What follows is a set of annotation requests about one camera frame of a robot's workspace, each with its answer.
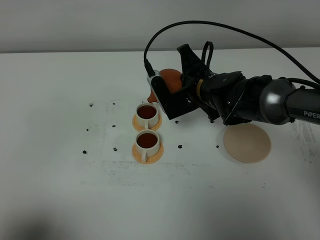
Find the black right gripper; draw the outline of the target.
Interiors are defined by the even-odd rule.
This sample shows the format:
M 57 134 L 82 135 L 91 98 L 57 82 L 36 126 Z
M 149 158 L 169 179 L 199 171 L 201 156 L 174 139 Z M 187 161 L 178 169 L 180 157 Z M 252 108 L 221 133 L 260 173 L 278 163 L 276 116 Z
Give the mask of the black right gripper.
M 196 93 L 196 82 L 189 76 L 202 76 L 207 67 L 190 48 L 188 44 L 183 44 L 177 48 L 180 54 L 182 74 L 179 77 L 181 88 L 173 95 L 174 117 L 181 117 L 198 108 L 202 109 L 213 122 L 220 117 L 220 114 L 214 108 L 206 106 L 201 102 Z

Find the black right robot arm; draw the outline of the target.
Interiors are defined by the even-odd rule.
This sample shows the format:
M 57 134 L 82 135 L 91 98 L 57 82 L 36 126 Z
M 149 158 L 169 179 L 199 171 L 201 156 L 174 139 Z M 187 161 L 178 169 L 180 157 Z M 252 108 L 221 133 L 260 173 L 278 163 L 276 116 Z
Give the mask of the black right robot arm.
M 296 119 L 319 124 L 320 88 L 297 78 L 273 79 L 270 75 L 247 79 L 240 71 L 213 73 L 210 60 L 213 44 L 208 42 L 198 57 L 184 44 L 181 57 L 182 88 L 174 100 L 171 119 L 201 108 L 210 120 L 225 125 L 251 121 L 283 125 Z

